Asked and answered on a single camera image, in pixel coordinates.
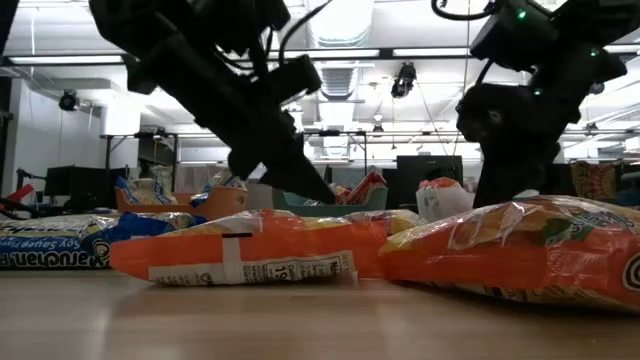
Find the white label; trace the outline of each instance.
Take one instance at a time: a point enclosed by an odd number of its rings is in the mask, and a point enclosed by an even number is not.
[[[287,257],[232,264],[196,264],[149,267],[149,280],[182,286],[256,284],[300,281],[308,278],[351,274],[356,271],[351,251],[323,256]]]

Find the ceiling light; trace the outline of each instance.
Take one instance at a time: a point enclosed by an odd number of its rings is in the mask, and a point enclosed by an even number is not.
[[[376,67],[375,63],[355,63],[355,64],[344,64],[344,63],[322,63],[317,64],[316,68],[322,69],[365,69],[365,68],[374,68]]]
[[[89,2],[78,0],[20,0],[20,2],[18,3],[19,8],[62,8],[76,6],[88,7]]]
[[[13,56],[9,61],[15,65],[122,64],[120,55]]]
[[[285,51],[286,58],[294,58],[302,55],[309,55],[312,59],[332,59],[332,58],[376,58],[380,55],[380,50],[376,49],[338,49],[338,50],[304,50]],[[269,53],[269,58],[277,59],[278,52]]]
[[[608,45],[605,46],[604,49],[612,54],[638,53],[640,51],[640,45]]]
[[[202,133],[202,134],[180,134],[177,133],[176,135],[178,135],[178,137],[182,138],[182,139],[186,139],[186,138],[193,138],[193,139],[214,139],[217,138],[216,135],[211,134],[211,133]]]
[[[437,57],[437,56],[468,56],[469,49],[465,47],[457,48],[430,48],[430,49],[396,49],[393,50],[394,57]]]

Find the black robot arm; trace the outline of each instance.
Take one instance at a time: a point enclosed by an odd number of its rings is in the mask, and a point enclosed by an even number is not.
[[[441,16],[468,19],[432,1]],[[458,129],[480,143],[484,156],[475,207],[544,184],[544,168],[567,124],[580,120],[590,88],[626,74],[604,46],[640,26],[640,1],[569,0],[552,13],[532,0],[496,0],[469,18],[483,17],[489,19],[471,55],[488,61],[456,108]],[[531,79],[523,86],[482,83],[492,64],[530,72]]]
[[[246,179],[262,163],[263,183],[333,203],[335,196],[304,156],[293,118],[281,104],[320,88],[308,56],[269,72],[261,42],[266,29],[290,20],[282,0],[90,0],[100,34],[132,56],[128,88],[156,86],[176,98],[195,122],[231,148],[229,167]],[[232,71],[226,53],[248,54],[251,72]]]

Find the white wall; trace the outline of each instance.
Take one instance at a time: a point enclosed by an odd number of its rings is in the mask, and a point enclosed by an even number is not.
[[[140,130],[140,107],[126,95],[119,94],[108,107],[102,108],[101,119],[102,135],[135,134]],[[138,139],[113,139],[109,166],[112,169],[138,167],[138,142]]]
[[[45,176],[50,167],[104,167],[106,145],[99,138],[99,117],[64,112],[57,100],[31,91],[23,80],[13,80],[10,111],[14,119],[7,136],[3,196],[15,191],[18,168]],[[35,185],[44,189],[43,181]]]

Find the wooden table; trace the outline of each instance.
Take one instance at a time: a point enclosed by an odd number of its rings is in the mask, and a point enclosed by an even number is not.
[[[379,281],[163,288],[2,272],[0,359],[640,359],[640,318]]]

